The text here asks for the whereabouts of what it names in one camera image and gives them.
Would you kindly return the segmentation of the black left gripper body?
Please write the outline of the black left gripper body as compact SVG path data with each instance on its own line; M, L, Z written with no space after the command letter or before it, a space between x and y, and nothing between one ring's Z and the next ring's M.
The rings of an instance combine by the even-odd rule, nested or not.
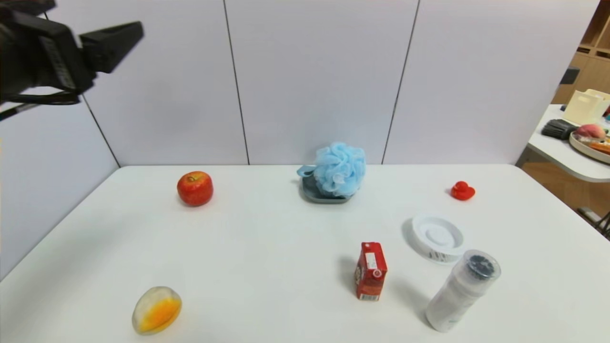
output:
M2 100L35 87L80 95L94 86L72 31L58 22L2 10L0 51Z

